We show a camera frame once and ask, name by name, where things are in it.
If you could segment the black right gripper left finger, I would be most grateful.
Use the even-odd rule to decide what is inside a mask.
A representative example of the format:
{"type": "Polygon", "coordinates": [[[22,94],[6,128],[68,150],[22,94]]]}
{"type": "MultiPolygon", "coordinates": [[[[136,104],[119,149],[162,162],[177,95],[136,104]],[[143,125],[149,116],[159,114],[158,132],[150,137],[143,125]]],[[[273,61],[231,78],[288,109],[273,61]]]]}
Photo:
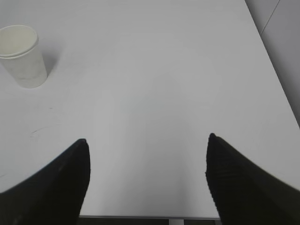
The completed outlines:
{"type": "Polygon", "coordinates": [[[0,194],[2,225],[75,225],[90,182],[90,150],[74,142],[43,169],[0,194]]]}

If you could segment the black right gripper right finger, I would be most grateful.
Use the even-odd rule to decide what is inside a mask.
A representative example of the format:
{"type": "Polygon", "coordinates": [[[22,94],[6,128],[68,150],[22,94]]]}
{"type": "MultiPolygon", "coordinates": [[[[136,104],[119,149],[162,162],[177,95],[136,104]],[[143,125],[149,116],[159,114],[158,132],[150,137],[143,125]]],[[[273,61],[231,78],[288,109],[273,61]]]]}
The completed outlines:
{"type": "Polygon", "coordinates": [[[300,192],[211,133],[206,180],[224,225],[298,225],[300,192]]]}

